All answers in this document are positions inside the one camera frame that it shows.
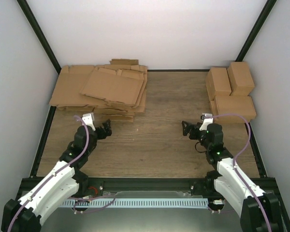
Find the brown cardboard box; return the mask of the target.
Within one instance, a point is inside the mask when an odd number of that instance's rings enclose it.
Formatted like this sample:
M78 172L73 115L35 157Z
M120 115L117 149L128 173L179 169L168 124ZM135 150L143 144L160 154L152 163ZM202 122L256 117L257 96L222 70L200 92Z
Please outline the brown cardboard box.
M215 96L213 100L216 102L218 115L232 114L232 116L215 118L216 123L244 123L240 117L233 114L241 115L248 122L257 116L250 96Z

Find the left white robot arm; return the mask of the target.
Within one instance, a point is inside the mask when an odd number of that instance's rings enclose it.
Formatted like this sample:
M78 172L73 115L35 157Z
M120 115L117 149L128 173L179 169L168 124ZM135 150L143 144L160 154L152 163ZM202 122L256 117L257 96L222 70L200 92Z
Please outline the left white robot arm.
M39 232L48 217L69 197L88 192L88 176L81 168L97 146L97 141L111 136L111 121L95 127L92 114L76 116L82 125L74 140L62 153L53 169L32 190L4 206L3 232Z

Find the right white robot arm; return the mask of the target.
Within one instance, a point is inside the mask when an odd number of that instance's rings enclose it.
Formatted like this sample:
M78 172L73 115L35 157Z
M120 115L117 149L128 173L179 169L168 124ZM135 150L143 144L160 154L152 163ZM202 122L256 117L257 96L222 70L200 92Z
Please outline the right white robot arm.
M220 193L240 218L244 232L282 232L280 203L273 193L265 192L238 166L224 146L222 126L210 118L191 124L182 121L183 135L205 148L206 159L214 167L207 174L205 189Z

